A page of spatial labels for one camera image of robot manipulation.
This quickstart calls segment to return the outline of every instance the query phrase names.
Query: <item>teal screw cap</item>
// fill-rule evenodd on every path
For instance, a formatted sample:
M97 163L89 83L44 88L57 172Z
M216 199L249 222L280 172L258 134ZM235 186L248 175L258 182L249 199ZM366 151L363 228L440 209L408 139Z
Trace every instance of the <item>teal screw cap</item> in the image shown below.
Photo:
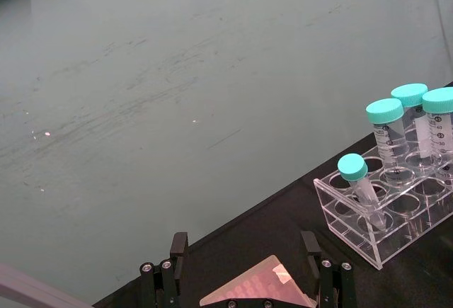
M399 99L404 108L422 104L422 96L428 92L425 84L407 84L391 91L392 98Z
M403 117L403 104L399 99L388 98L367 106L368 120L372 124L387 124Z
M453 112L453 87L442 87L425 93L423 110L439 114Z
M338 170L347 181L358 181L368 172L368 165L359 154L346 154L338 161Z

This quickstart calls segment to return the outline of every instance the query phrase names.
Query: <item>pink translucent object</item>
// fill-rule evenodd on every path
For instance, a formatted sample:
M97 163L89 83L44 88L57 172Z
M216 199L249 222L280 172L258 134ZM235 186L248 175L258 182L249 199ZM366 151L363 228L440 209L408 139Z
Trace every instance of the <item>pink translucent object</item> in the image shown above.
M202 298L200 306L226 299L260 297L305 307L316 306L316 302L297 287L291 275L274 255Z

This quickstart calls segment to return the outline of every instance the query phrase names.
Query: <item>black countertop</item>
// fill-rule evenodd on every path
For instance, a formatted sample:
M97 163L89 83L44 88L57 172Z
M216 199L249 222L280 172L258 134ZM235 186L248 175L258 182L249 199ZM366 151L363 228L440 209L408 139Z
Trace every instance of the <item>black countertop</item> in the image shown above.
M373 268L328 230L313 179L334 171L345 153L361 154L374 145L374 137L366 136L190 246L187 278L181 284L182 307L198 307L202 297L272 254L303 283L298 254L301 229L315 233L327 257L335 262L349 260L355 266L359 308L453 307L453 219L421 237L382 270ZM136 306L137 280L94 305Z

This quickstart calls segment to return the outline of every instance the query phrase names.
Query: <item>scratched surface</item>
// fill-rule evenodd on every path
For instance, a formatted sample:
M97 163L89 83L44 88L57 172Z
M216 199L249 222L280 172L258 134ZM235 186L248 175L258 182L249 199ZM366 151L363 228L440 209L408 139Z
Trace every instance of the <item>scratched surface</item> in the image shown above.
M440 1L0 0L0 260L106 296L450 82Z

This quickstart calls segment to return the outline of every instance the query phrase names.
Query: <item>screw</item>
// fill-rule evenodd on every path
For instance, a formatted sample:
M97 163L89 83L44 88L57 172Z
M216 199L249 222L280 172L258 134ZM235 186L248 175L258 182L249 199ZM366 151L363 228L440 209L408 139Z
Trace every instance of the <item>screw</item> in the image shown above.
M171 267L171 262L170 261L165 261L162 263L162 268L163 269L168 269Z
M341 263L341 266L343 267L344 270L351 270L352 267L348 262Z
M274 305L272 304L272 302L269 301L269 300L264 301L263 306L264 306L264 308L272 308L272 307L274 307Z
M142 267L142 271L144 271L145 273L148 273L152 268L153 268L153 266L151 264L145 264Z
M332 266L332 263L329 260L323 260L321 264L326 268L330 268Z

